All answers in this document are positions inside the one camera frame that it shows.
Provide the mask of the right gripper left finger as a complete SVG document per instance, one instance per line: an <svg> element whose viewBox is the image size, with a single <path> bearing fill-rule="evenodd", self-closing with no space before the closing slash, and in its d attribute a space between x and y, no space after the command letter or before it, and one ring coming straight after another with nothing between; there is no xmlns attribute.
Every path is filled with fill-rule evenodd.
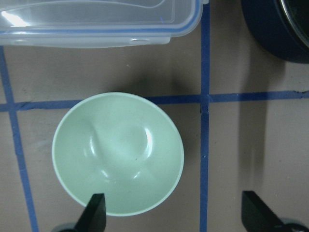
<svg viewBox="0 0 309 232"><path fill-rule="evenodd" d="M104 193L93 194L82 215L74 226L76 232L103 232L106 228Z"/></svg>

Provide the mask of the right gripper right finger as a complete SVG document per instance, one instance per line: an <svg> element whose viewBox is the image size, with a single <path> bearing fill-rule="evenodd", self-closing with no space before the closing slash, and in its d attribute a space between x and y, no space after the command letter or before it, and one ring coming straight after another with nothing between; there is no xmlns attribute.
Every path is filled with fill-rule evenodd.
<svg viewBox="0 0 309 232"><path fill-rule="evenodd" d="M243 191L241 222L247 232L286 232L284 223L254 191Z"/></svg>

